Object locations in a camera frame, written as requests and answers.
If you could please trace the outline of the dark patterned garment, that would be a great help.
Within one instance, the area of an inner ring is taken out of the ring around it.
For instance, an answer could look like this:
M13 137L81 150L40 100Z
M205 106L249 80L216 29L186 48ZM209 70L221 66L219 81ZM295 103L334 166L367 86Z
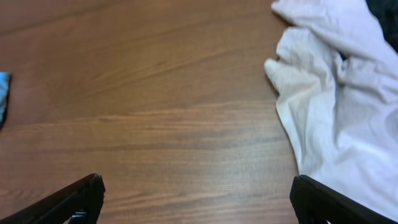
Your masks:
M366 3L379 21L385 40L397 51L397 0L366 0Z

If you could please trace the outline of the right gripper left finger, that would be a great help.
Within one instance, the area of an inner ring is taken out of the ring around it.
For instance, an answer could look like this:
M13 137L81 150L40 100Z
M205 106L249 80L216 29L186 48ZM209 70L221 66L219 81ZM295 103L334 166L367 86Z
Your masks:
M96 224L104 203L102 177L90 174L1 220L1 224Z

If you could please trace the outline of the light blue printed t-shirt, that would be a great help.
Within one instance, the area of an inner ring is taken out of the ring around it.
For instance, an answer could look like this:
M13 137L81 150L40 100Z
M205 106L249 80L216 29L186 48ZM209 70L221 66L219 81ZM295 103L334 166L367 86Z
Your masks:
M1 72L0 74L0 124L1 127L4 124L6 119L6 112L7 112L7 102L9 96L9 89L10 89L10 81L11 81L11 74L8 72Z

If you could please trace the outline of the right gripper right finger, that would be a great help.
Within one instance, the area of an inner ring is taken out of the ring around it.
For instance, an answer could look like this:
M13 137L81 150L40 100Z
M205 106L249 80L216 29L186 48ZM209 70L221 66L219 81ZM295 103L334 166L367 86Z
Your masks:
M397 224L307 175L294 177L289 199L300 224Z

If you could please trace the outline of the beige garment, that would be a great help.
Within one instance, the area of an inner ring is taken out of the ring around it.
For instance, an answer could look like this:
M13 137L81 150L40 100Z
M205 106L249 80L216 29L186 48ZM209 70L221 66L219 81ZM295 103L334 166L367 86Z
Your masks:
M397 219L397 52L365 1L278 0L264 68L298 171Z

